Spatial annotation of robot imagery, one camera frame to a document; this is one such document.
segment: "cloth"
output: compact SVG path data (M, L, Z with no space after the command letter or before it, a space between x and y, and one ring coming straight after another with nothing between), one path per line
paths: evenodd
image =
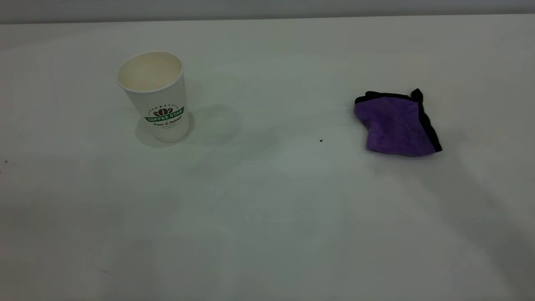
M366 148L385 154L421 157L442 150L424 112L419 89L411 96L368 91L355 100L355 116L368 129Z

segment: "white table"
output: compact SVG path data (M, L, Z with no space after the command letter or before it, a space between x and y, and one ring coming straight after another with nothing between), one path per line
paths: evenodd
M1 300L535 297L535 15L0 26ZM186 66L192 133L115 76ZM364 150L420 88L444 151Z

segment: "white paper cup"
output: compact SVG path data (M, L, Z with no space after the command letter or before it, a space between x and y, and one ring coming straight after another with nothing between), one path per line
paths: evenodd
M184 66L175 55L149 51L133 56L119 68L117 82L156 139L174 142L188 133Z

